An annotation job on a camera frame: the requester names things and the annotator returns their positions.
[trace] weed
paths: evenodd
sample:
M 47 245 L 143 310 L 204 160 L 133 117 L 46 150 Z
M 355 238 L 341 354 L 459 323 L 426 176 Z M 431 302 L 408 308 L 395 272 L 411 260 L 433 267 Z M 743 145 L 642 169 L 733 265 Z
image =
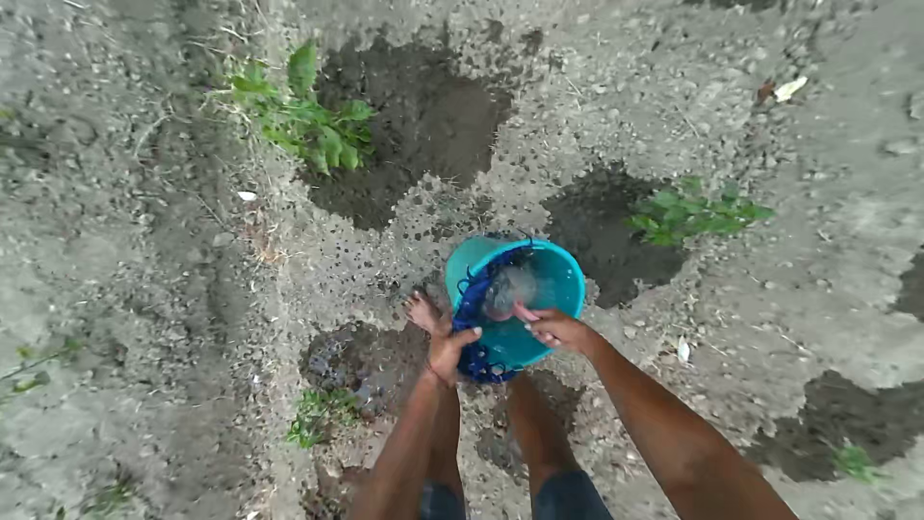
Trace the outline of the weed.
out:
M 357 417 L 357 398 L 347 390 L 303 390 L 286 440 L 308 450 L 326 439 L 333 425 L 351 425 Z
M 77 352 L 83 348 L 83 343 L 73 338 L 67 338 L 64 340 L 64 344 L 60 347 L 46 353 L 45 355 L 39 355 L 35 352 L 30 346 L 22 345 L 16 348 L 16 353 L 19 355 L 19 358 L 22 360 L 21 365 L 16 370 L 13 370 L 9 374 L 0 377 L 0 381 L 10 379 L 19 374 L 28 372 L 33 368 L 45 363 L 46 361 L 51 361 L 56 358 L 65 358 L 66 360 L 72 360 Z M 48 373 L 44 370 L 40 370 L 35 374 L 29 376 L 27 379 L 14 379 L 13 380 L 13 393 L 22 393 L 29 390 L 32 390 L 36 387 L 47 385 L 50 383 L 51 377 L 48 376 Z
M 339 111 L 318 103 L 317 48 L 313 42 L 299 47 L 288 60 L 288 91 L 270 83 L 266 64 L 250 60 L 229 79 L 235 103 L 262 136 L 290 154 L 330 175 L 331 167 L 355 169 L 372 153 L 366 120 L 375 112 L 360 100 L 350 100 Z
M 643 241 L 657 245 L 680 245 L 684 238 L 711 233 L 728 235 L 757 220 L 772 217 L 773 210 L 738 195 L 729 182 L 717 200 L 702 194 L 700 181 L 683 178 L 680 188 L 668 188 L 636 204 L 629 225 L 645 232 Z
M 883 474 L 874 468 L 866 450 L 849 440 L 845 440 L 844 446 L 834 451 L 834 467 L 841 473 L 867 484 L 883 477 Z
M 97 491 L 80 508 L 81 516 L 103 520 L 124 510 L 135 491 L 127 473 L 119 472 L 115 481 Z

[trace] dried leaf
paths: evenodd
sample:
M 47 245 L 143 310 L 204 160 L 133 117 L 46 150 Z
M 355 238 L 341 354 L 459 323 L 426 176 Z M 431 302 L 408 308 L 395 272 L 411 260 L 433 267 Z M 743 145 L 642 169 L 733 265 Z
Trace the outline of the dried leaf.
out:
M 760 86 L 757 90 L 757 104 L 763 105 L 767 98 L 773 94 L 773 89 L 776 88 L 776 82 L 773 80 L 767 80 L 764 84 Z
M 799 89 L 806 86 L 806 83 L 809 82 L 809 78 L 802 76 L 798 80 L 789 81 L 777 87 L 773 91 L 773 96 L 776 97 L 776 101 L 779 103 L 785 103 L 792 99 L 793 94 L 798 92 Z

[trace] grass tuft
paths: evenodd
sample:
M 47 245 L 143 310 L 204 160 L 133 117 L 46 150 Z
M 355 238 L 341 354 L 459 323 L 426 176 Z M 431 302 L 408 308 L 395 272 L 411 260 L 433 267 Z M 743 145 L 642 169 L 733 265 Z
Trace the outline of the grass tuft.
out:
M 357 397 L 347 390 L 303 390 L 286 440 L 310 450 L 327 440 L 332 427 L 352 425 L 357 416 Z

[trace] shorts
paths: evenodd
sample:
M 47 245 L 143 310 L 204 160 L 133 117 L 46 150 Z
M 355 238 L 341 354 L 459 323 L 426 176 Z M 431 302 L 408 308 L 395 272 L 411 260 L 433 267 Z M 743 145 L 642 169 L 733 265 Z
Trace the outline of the shorts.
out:
M 534 520 L 613 520 L 600 493 L 583 471 L 565 471 L 542 484 L 532 504 Z M 465 520 L 465 504 L 448 487 L 427 481 L 420 520 Z

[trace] finger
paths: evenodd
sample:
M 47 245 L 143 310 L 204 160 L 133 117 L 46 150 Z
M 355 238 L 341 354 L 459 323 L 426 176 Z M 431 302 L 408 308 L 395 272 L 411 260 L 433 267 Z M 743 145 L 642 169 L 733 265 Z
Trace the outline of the finger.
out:
M 534 332 L 551 332 L 553 336 L 560 338 L 565 335 L 565 328 L 567 325 L 568 322 L 562 319 L 544 318 L 539 321 L 528 323 L 524 327 Z
M 554 308 L 553 309 L 532 309 L 530 310 L 530 312 L 536 315 L 538 319 L 549 319 L 549 318 L 567 316 L 562 311 L 559 311 L 558 309 L 554 309 Z
M 481 327 L 459 330 L 456 334 L 453 334 L 452 337 L 449 338 L 449 346 L 454 349 L 461 349 L 462 347 L 472 343 L 480 337 Z
M 532 337 L 536 339 L 539 343 L 542 343 L 550 349 L 555 348 L 556 346 L 561 346 L 562 342 L 558 338 L 553 337 L 552 340 L 546 340 L 545 334 L 540 334 L 539 332 L 533 332 Z
M 518 317 L 520 321 L 523 321 L 524 323 L 529 323 L 531 321 L 537 321 L 540 319 L 538 316 L 536 316 L 536 313 L 523 306 L 523 302 L 520 301 L 514 302 L 513 311 L 514 316 Z

